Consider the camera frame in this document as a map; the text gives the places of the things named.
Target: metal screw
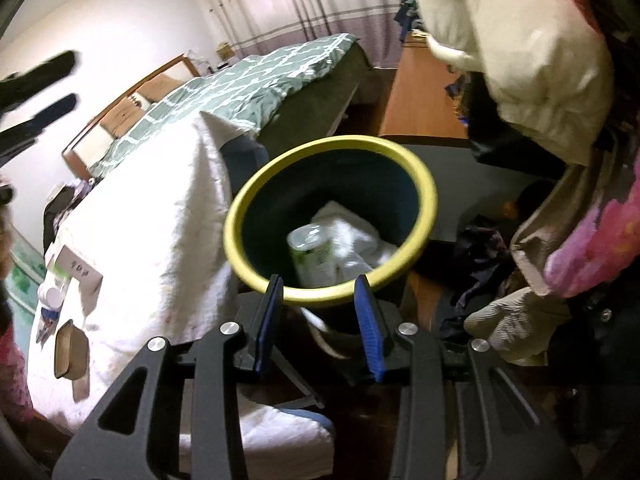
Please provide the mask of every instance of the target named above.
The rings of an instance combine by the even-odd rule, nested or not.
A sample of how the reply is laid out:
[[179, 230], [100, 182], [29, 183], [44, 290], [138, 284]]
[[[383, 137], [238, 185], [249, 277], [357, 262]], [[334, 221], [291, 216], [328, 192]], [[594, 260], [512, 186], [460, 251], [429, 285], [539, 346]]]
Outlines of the metal screw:
[[162, 337], [155, 337], [150, 339], [146, 344], [146, 347], [149, 348], [152, 352], [157, 352], [158, 350], [162, 350], [166, 345], [166, 341]]
[[227, 321], [220, 327], [220, 332], [222, 332], [224, 335], [233, 335], [238, 332], [238, 330], [240, 330], [240, 325], [238, 325], [238, 323], [236, 323], [235, 321]]
[[418, 333], [418, 327], [413, 323], [401, 323], [398, 325], [398, 332], [402, 335], [415, 335]]
[[484, 339], [474, 339], [471, 342], [471, 348], [473, 348], [476, 352], [487, 352], [489, 348], [491, 348], [491, 345], [489, 345], [489, 343], [487, 341], [485, 341]]

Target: curtain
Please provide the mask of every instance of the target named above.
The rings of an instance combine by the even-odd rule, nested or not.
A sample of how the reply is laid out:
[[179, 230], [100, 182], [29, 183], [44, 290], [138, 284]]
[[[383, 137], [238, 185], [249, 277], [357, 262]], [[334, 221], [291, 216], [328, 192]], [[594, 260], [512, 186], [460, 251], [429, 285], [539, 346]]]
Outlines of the curtain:
[[206, 0], [212, 26], [239, 57], [350, 32], [375, 66], [396, 66], [401, 45], [393, 21], [401, 0]]

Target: blue gripper pad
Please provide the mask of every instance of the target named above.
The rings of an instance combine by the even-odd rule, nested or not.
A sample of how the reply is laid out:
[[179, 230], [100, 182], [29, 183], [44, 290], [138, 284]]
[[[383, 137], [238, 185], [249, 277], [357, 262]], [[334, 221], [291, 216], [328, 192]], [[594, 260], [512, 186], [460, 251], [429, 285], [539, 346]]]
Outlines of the blue gripper pad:
[[377, 383], [386, 373], [385, 339], [389, 337], [382, 313], [364, 274], [355, 280], [353, 304], [356, 308], [362, 345], [367, 356], [367, 367]]
[[258, 335], [255, 339], [256, 345], [256, 357], [255, 357], [255, 371], [262, 374], [264, 366], [269, 362], [271, 358], [271, 349], [273, 348], [273, 342], [275, 339], [276, 327], [280, 322], [280, 311], [282, 307], [284, 289], [282, 278], [280, 276], [272, 276], [269, 281], [262, 302], [267, 302], [264, 310], [264, 319], [258, 331]]

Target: clothes pile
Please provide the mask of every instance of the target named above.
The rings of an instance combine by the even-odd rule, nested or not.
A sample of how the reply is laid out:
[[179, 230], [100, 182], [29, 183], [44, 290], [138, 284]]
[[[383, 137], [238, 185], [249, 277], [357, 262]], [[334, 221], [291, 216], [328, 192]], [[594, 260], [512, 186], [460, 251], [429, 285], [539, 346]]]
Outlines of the clothes pile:
[[[507, 361], [549, 362], [560, 375], [570, 368], [567, 342], [582, 338], [595, 348], [588, 361], [598, 366], [581, 379], [592, 383], [594, 373], [619, 372], [608, 358], [618, 345], [611, 319], [640, 301], [640, 291], [616, 285], [640, 254], [640, 12], [619, 1], [417, 0], [431, 52], [460, 72], [444, 91], [475, 158], [550, 187], [503, 240], [513, 274], [476, 312], [458, 304], [458, 322]], [[620, 287], [625, 304], [612, 308], [606, 298]]]

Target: pink floral fabric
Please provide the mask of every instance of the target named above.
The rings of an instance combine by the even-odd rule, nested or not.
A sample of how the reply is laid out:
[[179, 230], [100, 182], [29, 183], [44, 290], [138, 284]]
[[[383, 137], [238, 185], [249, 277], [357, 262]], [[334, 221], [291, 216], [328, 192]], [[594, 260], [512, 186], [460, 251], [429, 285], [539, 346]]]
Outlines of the pink floral fabric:
[[24, 356], [15, 345], [13, 323], [0, 336], [0, 412], [14, 424], [26, 425], [33, 418]]
[[546, 284], [562, 298], [570, 298], [599, 283], [613, 280], [640, 254], [640, 150], [635, 162], [622, 164], [609, 192], [631, 182], [628, 194], [601, 197], [589, 208], [564, 243], [545, 264]]

